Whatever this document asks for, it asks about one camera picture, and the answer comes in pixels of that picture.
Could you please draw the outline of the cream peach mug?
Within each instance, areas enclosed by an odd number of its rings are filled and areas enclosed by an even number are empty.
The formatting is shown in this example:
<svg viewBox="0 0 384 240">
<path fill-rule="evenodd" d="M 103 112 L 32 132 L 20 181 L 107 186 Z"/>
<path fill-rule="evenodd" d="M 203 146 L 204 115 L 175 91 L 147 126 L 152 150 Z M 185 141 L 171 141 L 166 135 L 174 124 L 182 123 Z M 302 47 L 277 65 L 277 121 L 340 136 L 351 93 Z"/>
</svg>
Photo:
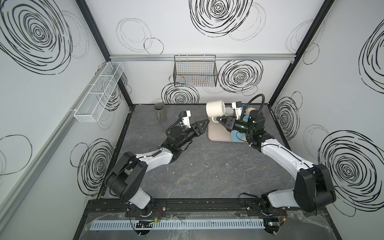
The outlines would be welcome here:
<svg viewBox="0 0 384 240">
<path fill-rule="evenodd" d="M 249 115 L 250 112 L 251 112 L 251 111 L 254 111 L 254 110 L 255 110 L 255 108 L 247 108 L 247 109 L 246 109 L 246 114 Z"/>
</svg>

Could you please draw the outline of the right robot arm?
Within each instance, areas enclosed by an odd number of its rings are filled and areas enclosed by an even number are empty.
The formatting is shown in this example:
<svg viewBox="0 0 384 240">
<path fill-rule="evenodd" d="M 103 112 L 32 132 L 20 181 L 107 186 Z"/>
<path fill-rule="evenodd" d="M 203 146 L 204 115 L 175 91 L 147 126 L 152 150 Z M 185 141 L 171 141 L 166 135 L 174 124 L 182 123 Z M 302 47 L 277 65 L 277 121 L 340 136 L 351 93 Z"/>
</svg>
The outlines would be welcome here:
<svg viewBox="0 0 384 240">
<path fill-rule="evenodd" d="M 295 179 L 291 190 L 274 190 L 260 197 L 262 209 L 300 208 L 307 213 L 317 212 L 336 200 L 330 170 L 323 164 L 313 164 L 284 147 L 264 127 L 265 118 L 249 117 L 247 122 L 234 116 L 217 117 L 227 131 L 245 134 L 253 149 L 272 158 Z"/>
</svg>

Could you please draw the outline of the light blue mug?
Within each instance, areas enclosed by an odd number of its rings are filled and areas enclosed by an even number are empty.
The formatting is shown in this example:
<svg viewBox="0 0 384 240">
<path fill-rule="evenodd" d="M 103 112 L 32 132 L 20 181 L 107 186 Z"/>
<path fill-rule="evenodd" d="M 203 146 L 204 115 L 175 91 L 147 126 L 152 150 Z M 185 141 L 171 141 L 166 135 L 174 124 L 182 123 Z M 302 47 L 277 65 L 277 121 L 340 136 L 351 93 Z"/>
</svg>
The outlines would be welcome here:
<svg viewBox="0 0 384 240">
<path fill-rule="evenodd" d="M 232 131 L 230 133 L 230 139 L 233 141 L 233 142 L 247 142 L 246 141 L 246 134 L 243 134 L 243 133 L 240 133 L 239 131 Z"/>
</svg>

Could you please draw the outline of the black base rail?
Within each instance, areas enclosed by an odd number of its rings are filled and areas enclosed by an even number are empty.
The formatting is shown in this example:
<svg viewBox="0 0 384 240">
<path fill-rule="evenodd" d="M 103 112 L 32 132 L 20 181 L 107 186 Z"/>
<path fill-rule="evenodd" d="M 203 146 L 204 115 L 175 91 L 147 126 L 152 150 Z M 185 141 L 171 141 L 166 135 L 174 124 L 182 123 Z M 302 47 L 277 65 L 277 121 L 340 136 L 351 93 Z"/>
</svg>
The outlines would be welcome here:
<svg viewBox="0 0 384 240">
<path fill-rule="evenodd" d="M 267 206 L 266 201 L 258 198 L 224 198 L 224 199 L 153 199 L 143 210 L 134 204 L 123 203 L 118 199 L 89 200 L 86 213 L 127 213 L 132 216 L 146 216 L 151 211 L 165 216 L 171 212 L 245 212 L 256 216 L 262 213 L 272 214 L 276 211 Z"/>
</svg>

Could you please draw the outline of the white black mug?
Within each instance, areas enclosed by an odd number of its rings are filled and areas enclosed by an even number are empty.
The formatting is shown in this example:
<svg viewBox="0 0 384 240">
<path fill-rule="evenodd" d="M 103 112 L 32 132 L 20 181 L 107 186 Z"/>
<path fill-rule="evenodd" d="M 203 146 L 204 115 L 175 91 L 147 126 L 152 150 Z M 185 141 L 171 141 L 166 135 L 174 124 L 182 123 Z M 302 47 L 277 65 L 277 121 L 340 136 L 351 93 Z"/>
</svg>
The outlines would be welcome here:
<svg viewBox="0 0 384 240">
<path fill-rule="evenodd" d="M 236 113 L 235 113 L 235 110 L 233 108 L 226 107 L 224 116 L 228 117 L 228 116 L 235 116 L 235 115 L 236 115 Z"/>
</svg>

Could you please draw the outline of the grey mug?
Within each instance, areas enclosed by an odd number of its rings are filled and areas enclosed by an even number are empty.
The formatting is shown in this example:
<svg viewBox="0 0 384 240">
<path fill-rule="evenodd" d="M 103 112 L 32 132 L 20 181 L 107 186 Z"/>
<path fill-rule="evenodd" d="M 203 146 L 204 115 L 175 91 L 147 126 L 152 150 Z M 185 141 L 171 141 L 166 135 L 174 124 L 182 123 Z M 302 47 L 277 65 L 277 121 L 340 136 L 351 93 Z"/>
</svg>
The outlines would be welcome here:
<svg viewBox="0 0 384 240">
<path fill-rule="evenodd" d="M 165 109 L 165 104 L 164 103 L 156 103 L 154 105 L 154 110 L 156 112 L 156 117 L 158 120 L 165 120 L 167 118 L 167 113 Z"/>
</svg>

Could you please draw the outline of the white red mug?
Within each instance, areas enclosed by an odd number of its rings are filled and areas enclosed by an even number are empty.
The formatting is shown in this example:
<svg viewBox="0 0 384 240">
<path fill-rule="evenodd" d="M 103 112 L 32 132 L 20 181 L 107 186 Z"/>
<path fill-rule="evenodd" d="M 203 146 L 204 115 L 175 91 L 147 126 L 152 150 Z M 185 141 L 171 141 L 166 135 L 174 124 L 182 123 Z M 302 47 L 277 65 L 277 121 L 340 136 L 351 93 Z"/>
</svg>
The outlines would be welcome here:
<svg viewBox="0 0 384 240">
<path fill-rule="evenodd" d="M 214 122 L 218 123 L 217 117 L 222 117 L 226 113 L 225 103 L 222 100 L 208 102 L 206 104 L 207 116 Z"/>
</svg>

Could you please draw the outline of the beige plastic tray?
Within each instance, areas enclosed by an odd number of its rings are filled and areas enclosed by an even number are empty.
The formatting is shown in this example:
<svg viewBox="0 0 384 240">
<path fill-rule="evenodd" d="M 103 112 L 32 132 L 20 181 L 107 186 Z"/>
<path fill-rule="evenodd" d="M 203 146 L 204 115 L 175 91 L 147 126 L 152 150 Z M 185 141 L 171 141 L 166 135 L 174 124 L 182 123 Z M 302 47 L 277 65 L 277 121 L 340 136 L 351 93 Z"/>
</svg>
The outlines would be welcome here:
<svg viewBox="0 0 384 240">
<path fill-rule="evenodd" d="M 230 139 L 230 133 L 220 123 L 214 123 L 210 120 L 208 125 L 208 137 L 216 142 L 233 142 Z"/>
</svg>

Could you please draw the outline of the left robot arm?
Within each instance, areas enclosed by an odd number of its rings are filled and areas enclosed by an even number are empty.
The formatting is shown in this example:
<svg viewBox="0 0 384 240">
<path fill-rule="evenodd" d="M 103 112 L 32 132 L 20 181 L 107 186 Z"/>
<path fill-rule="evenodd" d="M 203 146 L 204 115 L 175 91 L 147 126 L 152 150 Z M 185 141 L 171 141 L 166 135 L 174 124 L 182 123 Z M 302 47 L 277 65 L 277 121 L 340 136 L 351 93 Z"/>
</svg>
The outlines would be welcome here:
<svg viewBox="0 0 384 240">
<path fill-rule="evenodd" d="M 145 154 L 125 152 L 106 175 L 106 186 L 123 203 L 130 203 L 149 215 L 153 198 L 141 188 L 146 172 L 175 162 L 188 149 L 193 138 L 203 135 L 210 120 L 190 124 L 189 128 L 175 122 L 166 130 L 166 140 L 158 149 Z"/>
</svg>

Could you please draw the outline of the blue butterfly mug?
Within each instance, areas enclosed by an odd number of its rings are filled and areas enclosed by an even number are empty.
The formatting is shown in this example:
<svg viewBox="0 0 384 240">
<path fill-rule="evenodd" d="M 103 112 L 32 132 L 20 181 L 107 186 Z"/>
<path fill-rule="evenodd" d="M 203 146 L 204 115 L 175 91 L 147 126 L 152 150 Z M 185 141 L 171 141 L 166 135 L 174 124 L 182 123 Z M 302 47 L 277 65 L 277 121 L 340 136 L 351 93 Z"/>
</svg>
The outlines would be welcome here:
<svg viewBox="0 0 384 240">
<path fill-rule="evenodd" d="M 243 116 L 243 122 L 247 122 L 248 119 L 249 119 L 249 114 L 245 113 L 244 116 Z"/>
</svg>

